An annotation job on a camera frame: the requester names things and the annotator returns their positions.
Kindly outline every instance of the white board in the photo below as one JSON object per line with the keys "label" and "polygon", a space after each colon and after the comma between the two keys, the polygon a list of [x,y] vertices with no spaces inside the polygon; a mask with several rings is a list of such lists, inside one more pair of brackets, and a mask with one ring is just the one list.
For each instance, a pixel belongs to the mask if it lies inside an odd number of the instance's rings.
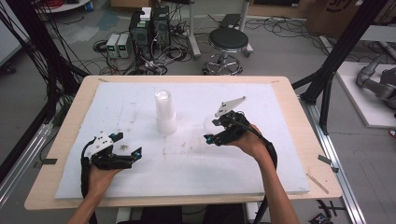
{"label": "white board", "polygon": [[[177,130],[157,133],[155,91],[168,90],[177,112]],[[102,83],[70,150],[56,198],[80,198],[80,154],[99,132],[123,132],[114,153],[128,155],[138,147],[143,157],[120,172],[107,197],[222,195],[263,193],[257,162],[237,147],[208,145],[211,118],[220,103],[246,96],[243,111],[273,142],[278,173],[288,193],[310,190],[271,85]]]}
{"label": "white board", "polygon": [[[383,101],[376,98],[372,91],[360,88],[356,84],[359,71],[366,65],[367,63],[343,63],[338,69],[338,76],[341,78],[341,83],[366,127],[396,127],[396,119],[394,118],[396,111],[387,107]],[[371,80],[379,82],[382,72],[385,69],[391,69],[393,67],[395,65],[379,64]]]}

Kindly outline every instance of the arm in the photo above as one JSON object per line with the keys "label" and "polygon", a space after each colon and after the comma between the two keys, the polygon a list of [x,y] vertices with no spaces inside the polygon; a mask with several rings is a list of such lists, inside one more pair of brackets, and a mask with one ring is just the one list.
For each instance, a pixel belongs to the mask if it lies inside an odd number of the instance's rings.
{"label": "arm", "polygon": [[280,183],[276,169],[264,143],[254,133],[247,131],[231,145],[241,148],[259,164],[272,223],[299,223],[288,195]]}
{"label": "arm", "polygon": [[86,224],[96,207],[105,196],[108,186],[110,186],[113,177],[121,170],[99,170],[92,166],[90,170],[89,191],[85,199],[79,205],[76,212],[67,221],[68,224]]}

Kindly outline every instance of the hand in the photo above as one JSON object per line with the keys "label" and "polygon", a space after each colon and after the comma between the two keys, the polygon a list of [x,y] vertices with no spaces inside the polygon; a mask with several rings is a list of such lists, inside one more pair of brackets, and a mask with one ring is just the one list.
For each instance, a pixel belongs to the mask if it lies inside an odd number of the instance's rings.
{"label": "hand", "polygon": [[110,186],[113,177],[119,173],[119,170],[100,170],[95,165],[91,166],[90,184],[88,195],[100,199],[105,195],[108,186]]}
{"label": "hand", "polygon": [[[256,125],[250,124],[250,127],[256,130],[259,134],[262,134]],[[253,157],[256,161],[264,157],[269,158],[268,150],[263,141],[251,131],[246,131],[242,137],[231,142],[228,146],[241,148],[242,151]]]}

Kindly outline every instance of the round stool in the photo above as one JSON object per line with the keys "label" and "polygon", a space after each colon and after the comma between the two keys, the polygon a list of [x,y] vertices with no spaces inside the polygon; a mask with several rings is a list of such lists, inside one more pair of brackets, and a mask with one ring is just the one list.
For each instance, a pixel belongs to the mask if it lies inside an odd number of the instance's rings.
{"label": "round stool", "polygon": [[209,35],[209,44],[221,54],[210,56],[203,69],[204,75],[209,72],[215,75],[236,75],[242,72],[239,61],[228,53],[239,52],[247,48],[248,37],[233,28],[219,28]]}

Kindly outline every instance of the computer tower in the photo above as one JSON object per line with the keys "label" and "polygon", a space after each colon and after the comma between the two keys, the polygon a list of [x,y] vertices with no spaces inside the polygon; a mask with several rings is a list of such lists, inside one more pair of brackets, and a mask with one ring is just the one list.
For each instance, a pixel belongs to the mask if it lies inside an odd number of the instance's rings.
{"label": "computer tower", "polygon": [[169,6],[155,7],[153,9],[152,20],[157,47],[164,49],[170,46]]}
{"label": "computer tower", "polygon": [[137,61],[143,57],[147,61],[152,60],[151,44],[153,41],[152,21],[141,21],[140,15],[143,11],[136,10],[131,17],[129,33],[132,38],[132,48]]}

